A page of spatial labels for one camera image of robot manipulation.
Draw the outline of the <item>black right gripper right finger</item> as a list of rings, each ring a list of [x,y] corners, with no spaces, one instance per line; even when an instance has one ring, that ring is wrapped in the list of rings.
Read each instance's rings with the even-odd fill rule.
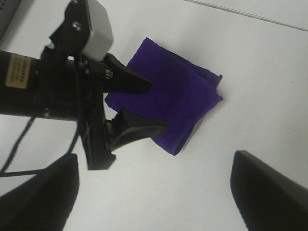
[[[308,229],[307,189],[249,152],[235,152],[230,185],[248,230]]]

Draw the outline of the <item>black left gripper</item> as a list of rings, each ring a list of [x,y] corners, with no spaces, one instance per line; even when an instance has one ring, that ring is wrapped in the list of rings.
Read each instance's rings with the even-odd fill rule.
[[[63,21],[41,53],[31,113],[76,121],[76,137],[82,140],[88,169],[106,170],[116,159],[111,150],[159,136],[166,131],[167,122],[126,108],[105,120],[103,92],[145,94],[152,83],[110,53],[98,62],[83,55],[89,26],[87,0],[70,1]]]

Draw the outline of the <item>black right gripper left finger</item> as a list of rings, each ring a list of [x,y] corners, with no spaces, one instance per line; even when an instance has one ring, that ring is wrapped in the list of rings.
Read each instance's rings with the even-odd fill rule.
[[[76,154],[65,154],[0,197],[2,231],[61,231],[79,191]]]

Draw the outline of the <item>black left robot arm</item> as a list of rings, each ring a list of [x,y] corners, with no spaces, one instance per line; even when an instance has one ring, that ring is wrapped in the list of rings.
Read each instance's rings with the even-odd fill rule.
[[[162,134],[167,122],[121,108],[108,120],[104,93],[145,94],[152,84],[109,50],[113,33],[96,0],[72,0],[39,59],[1,51],[0,112],[76,121],[89,170],[108,169],[113,150]]]

